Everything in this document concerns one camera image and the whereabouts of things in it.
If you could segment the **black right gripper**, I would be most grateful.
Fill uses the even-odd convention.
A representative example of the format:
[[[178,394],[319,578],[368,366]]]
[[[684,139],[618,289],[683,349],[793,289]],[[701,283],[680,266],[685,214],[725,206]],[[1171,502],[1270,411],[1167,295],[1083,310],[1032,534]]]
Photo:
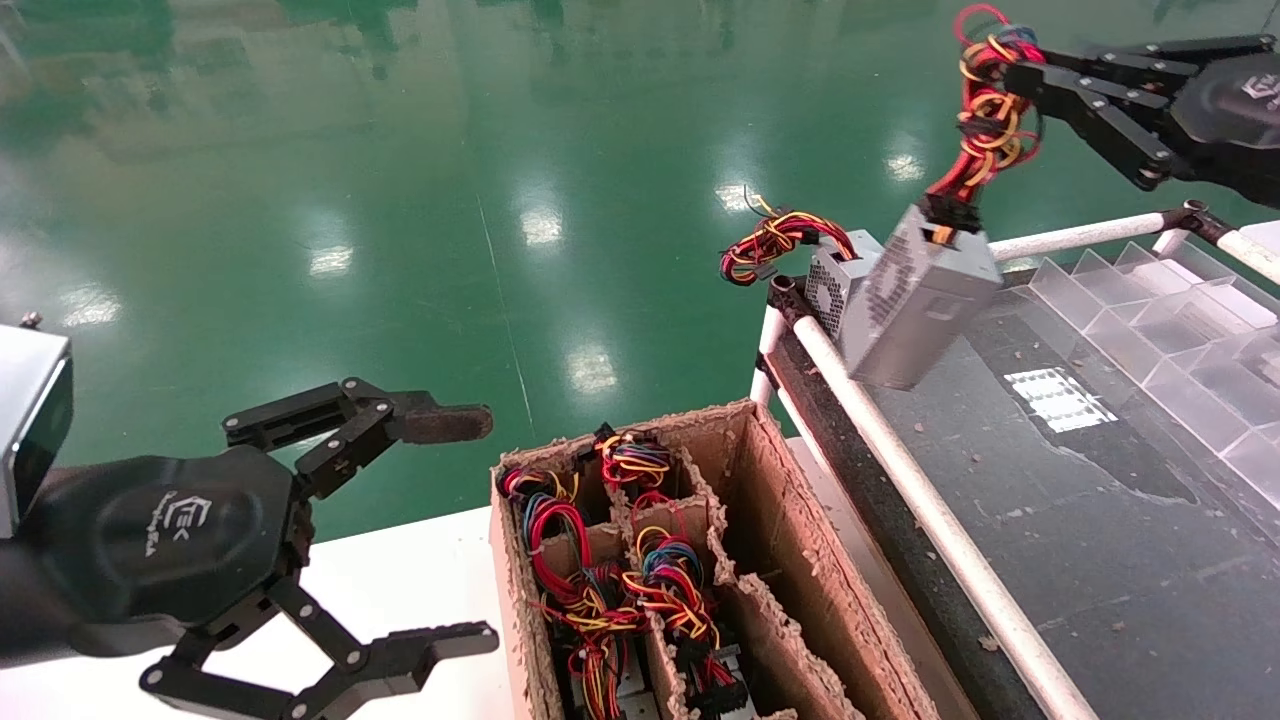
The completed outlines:
[[[1276,46],[1275,35],[1240,35],[1093,47],[1084,60],[1011,64],[1004,88],[1070,126],[1142,190],[1174,174],[1277,208]],[[1178,78],[1194,74],[1172,100]]]

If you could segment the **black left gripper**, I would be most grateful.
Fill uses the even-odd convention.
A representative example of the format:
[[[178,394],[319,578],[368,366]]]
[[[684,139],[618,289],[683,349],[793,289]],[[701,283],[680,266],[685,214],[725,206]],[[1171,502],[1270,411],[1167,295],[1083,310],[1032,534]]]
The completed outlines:
[[[131,457],[49,480],[29,511],[28,548],[78,633],[193,628],[140,676],[164,705],[212,719],[348,719],[419,693],[443,661],[497,651],[499,635],[480,621],[358,643],[294,579],[280,579],[308,560],[307,500],[332,496],[397,442],[471,442],[493,425],[486,405],[351,377],[233,413],[221,428],[234,448],[221,454]],[[317,437],[294,475],[268,455]],[[288,693],[204,670],[224,637],[211,629],[259,602],[330,659],[312,685]]]

